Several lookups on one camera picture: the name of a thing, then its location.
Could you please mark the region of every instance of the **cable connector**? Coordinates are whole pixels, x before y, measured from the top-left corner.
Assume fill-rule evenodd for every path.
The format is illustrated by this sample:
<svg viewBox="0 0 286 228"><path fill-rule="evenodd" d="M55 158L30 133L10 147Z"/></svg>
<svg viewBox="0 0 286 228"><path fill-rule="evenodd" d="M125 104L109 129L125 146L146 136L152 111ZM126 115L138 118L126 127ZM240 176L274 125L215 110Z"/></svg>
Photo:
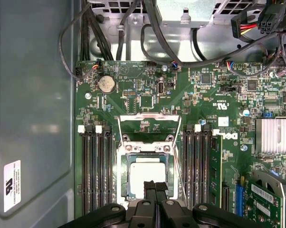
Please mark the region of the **cable connector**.
<svg viewBox="0 0 286 228"><path fill-rule="evenodd" d="M285 4L271 4L259 15L258 25L261 34L270 34L280 30L278 25L283 21L286 12Z"/></svg>

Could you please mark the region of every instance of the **ram slot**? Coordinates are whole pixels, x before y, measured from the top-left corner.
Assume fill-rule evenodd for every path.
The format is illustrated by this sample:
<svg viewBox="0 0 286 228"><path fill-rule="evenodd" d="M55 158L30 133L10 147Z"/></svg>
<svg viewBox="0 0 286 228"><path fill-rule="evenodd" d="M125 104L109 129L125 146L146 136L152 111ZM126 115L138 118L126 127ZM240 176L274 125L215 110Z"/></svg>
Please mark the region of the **ram slot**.
<svg viewBox="0 0 286 228"><path fill-rule="evenodd" d="M96 141L97 141L97 161L98 161L98 175L97 175L97 182L98 182L98 190L97 190L97 202L98 208L104 206L104 134L98 133L96 134Z"/></svg>
<svg viewBox="0 0 286 228"><path fill-rule="evenodd" d="M182 162L182 171L183 171L183 181L184 188L187 195L187 204L189 208L193 207L193 198L192 195L194 184L192 181L192 139L193 135L191 131L184 131L183 134L183 162Z"/></svg>
<svg viewBox="0 0 286 228"><path fill-rule="evenodd" d="M88 177L88 135L84 133L82 135L82 213L83 215L89 212L88 209L88 187L87 187L87 177Z"/></svg>
<svg viewBox="0 0 286 228"><path fill-rule="evenodd" d="M96 191L97 191L97 156L96 156L96 133L90 135L90 186L91 186L91 211L97 209Z"/></svg>
<svg viewBox="0 0 286 228"><path fill-rule="evenodd" d="M196 133L195 134L195 138L193 141L194 144L194 152L192 154L192 164L193 164L193 168L192 168L192 172L193 172L193 184L194 184L194 204L198 204L200 203L200 148L201 148L201 144L200 144L201 138L200 138L200 134Z"/></svg>
<svg viewBox="0 0 286 228"><path fill-rule="evenodd" d="M203 133L203 144L202 144L202 203L209 202L209 161L210 161L210 135L207 132Z"/></svg>
<svg viewBox="0 0 286 228"><path fill-rule="evenodd" d="M111 199L111 191L112 191L112 185L111 185L111 177L112 177L112 150L113 150L113 141L112 141L112 134L109 127L105 127L105 133L104 133L104 145L105 145L105 151L104 151L104 161L106 161L106 164L104 164L105 169L105 175L104 175L104 196L105 196L105 204L112 203Z"/></svg>

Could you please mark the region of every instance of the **integrated circuit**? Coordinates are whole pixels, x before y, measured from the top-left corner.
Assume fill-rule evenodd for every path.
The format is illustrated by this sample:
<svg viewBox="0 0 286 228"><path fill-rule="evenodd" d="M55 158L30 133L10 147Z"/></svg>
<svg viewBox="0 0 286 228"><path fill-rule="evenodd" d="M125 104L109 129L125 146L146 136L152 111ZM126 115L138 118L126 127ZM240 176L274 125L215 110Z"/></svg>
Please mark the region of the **integrated circuit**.
<svg viewBox="0 0 286 228"><path fill-rule="evenodd" d="M201 84L209 85L211 83L211 75L207 73L201 74Z"/></svg>
<svg viewBox="0 0 286 228"><path fill-rule="evenodd" d="M248 91L257 90L257 80L248 80Z"/></svg>

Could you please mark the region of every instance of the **blue pcie slot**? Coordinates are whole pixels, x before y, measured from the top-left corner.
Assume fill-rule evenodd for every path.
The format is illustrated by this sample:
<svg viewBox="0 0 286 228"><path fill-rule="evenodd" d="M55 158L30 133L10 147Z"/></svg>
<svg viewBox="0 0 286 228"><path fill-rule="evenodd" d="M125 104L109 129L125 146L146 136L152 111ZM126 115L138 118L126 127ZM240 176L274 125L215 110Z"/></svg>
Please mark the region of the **blue pcie slot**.
<svg viewBox="0 0 286 228"><path fill-rule="evenodd" d="M243 217L243 198L244 188L240 185L236 185L236 199L235 199L235 213L238 216Z"/></svg>

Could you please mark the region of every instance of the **red and yellow wires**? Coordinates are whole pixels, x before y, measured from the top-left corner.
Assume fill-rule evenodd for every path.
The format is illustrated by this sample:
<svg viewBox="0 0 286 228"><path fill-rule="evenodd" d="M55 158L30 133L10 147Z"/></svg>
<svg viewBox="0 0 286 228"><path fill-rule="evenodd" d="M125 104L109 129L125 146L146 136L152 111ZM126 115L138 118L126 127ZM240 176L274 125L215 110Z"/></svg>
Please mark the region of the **red and yellow wires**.
<svg viewBox="0 0 286 228"><path fill-rule="evenodd" d="M257 27L256 23L248 24L248 25L240 25L241 35L246 34L247 32L251 31L253 28L256 28L256 27Z"/></svg>

